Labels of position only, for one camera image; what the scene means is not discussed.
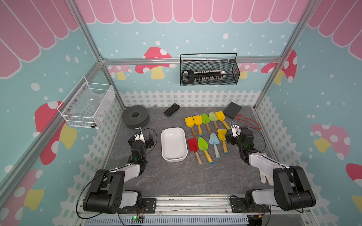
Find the light blue shovel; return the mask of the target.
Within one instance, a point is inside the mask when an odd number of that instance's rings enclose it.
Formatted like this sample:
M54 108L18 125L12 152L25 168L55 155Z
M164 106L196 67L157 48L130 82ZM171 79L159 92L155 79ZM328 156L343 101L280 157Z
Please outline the light blue shovel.
M214 147L216 158L219 159L220 158L220 153L219 153L219 150L218 150L217 146L220 144L220 141L219 141L219 139L218 139L218 137L216 136L215 133L210 134L209 144Z

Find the light green shovel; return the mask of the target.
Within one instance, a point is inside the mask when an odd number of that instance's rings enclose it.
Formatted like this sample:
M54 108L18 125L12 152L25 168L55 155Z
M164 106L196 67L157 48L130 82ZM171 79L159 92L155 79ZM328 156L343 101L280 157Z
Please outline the light green shovel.
M215 129L218 130L218 129L219 129L219 127L218 127L218 125L217 125L218 118L217 118L217 116L216 116L216 113L210 112L210 113L208 114L208 117L209 117L210 121L213 122Z

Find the white plastic storage box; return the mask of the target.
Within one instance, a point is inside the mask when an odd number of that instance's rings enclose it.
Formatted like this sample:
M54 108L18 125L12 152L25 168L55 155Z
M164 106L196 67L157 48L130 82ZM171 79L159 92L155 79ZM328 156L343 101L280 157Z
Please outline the white plastic storage box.
M161 133L162 157L168 163L184 161L188 155L185 132L180 127L168 128Z

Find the green shovel wooden handle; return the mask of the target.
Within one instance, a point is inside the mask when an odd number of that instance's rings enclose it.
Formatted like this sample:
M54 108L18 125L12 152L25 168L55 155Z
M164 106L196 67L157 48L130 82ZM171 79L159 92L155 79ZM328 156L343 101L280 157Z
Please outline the green shovel wooden handle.
M209 126L209 123L210 123L210 119L208 117L208 115L206 113L203 113L202 114L202 122L203 124L206 126L206 129L209 133L211 133L211 128Z

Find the yellow shovel blue tip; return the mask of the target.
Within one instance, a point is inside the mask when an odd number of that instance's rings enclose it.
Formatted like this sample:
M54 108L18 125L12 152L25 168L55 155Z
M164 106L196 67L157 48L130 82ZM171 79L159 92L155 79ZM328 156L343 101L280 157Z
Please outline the yellow shovel blue tip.
M195 115L195 116L193 116L193 120L194 120L194 123L198 126L199 136L203 137L203 131L202 131L202 128L201 128L201 124L203 123L202 116L201 115Z

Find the red shovel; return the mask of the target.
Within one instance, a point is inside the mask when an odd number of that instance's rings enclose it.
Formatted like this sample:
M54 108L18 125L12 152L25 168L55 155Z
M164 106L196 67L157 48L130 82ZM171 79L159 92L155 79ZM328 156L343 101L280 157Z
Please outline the red shovel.
M196 138L190 138L187 141L188 141L190 151L195 154L198 163L202 164L201 158L200 158L200 156L198 154L199 147L198 147L197 139Z

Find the yellow shovel wooden handle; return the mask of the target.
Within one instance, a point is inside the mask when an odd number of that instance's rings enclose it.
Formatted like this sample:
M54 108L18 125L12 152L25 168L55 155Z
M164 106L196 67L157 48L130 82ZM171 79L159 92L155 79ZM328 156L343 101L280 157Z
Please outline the yellow shovel wooden handle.
M193 117L191 116L191 117L185 118L185 123L191 129L191 132L192 132L193 136L196 137L197 134L196 134L196 132L194 130L195 122L194 122Z

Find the black flat box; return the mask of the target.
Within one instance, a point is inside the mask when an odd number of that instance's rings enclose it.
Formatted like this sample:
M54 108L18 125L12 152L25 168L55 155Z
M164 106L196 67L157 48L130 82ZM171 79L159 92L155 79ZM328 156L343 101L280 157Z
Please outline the black flat box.
M231 102L224 110L223 113L226 117L230 119L235 119L235 117L238 115L240 110L242 109L242 106Z

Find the dark grey foam roll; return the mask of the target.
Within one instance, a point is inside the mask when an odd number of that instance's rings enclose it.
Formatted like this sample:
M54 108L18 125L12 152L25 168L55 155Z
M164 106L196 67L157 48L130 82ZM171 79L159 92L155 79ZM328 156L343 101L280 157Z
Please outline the dark grey foam roll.
M146 107L135 105L123 112L122 121L128 129L142 128L150 122L150 115Z

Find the white work glove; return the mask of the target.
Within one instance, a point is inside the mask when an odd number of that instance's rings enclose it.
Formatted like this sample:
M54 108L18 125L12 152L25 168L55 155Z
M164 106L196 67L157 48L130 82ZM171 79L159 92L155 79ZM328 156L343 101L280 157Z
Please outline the white work glove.
M273 181L272 177L270 177L268 174L266 174L262 170L259 170L259 173L260 173L260 180L261 180L262 184L268 183L270 186L274 186L274 181Z

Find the black ribbed bar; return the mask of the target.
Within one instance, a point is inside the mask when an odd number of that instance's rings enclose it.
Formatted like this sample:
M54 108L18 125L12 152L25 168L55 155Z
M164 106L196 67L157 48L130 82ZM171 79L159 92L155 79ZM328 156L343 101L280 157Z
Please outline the black ribbed bar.
M164 111L164 115L167 117L172 116L176 111L180 109L180 105L174 103L171 107L169 107L166 111Z

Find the small green circuit board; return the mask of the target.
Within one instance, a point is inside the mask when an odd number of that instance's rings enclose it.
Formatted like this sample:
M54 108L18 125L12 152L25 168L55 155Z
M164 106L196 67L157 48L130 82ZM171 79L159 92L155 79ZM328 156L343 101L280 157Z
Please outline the small green circuit board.
M143 224L144 221L145 221L144 217L134 216L134 217L132 217L131 223L132 224Z

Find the black socket bit holder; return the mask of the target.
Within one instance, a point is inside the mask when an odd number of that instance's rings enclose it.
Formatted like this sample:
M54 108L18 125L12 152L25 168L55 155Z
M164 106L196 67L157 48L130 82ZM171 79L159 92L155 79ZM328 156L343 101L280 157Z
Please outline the black socket bit holder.
M215 82L226 76L224 70L192 71L184 70L180 76L182 85L191 85L195 82Z

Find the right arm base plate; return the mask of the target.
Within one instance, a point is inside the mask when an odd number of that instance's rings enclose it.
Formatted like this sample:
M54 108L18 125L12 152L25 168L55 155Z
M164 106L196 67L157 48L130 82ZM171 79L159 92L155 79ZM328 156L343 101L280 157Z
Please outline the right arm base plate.
M249 196L242 198L233 195L229 198L229 203L233 213L259 213L264 215L270 211L268 205L256 204Z

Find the black mesh wall basket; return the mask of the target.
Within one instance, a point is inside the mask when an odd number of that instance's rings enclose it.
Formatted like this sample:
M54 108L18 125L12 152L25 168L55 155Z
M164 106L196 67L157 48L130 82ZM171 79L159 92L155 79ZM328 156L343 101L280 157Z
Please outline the black mesh wall basket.
M182 86L236 85L239 76L236 53L180 55L180 84Z

